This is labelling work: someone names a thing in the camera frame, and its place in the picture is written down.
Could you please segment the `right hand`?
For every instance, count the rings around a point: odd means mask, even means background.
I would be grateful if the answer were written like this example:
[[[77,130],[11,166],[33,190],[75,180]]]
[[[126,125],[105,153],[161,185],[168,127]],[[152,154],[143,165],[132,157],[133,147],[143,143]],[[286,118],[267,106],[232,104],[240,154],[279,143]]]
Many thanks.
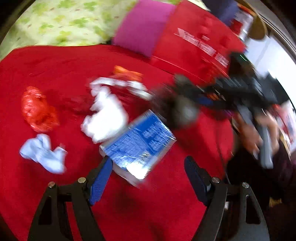
[[[271,140],[272,156],[274,156],[280,148],[280,134],[276,119],[268,111],[257,115],[255,119],[258,124],[268,128]],[[236,113],[235,120],[238,124],[239,140],[242,146],[254,157],[257,157],[259,154],[259,148],[264,143],[260,134],[253,125],[248,125],[239,113]]]

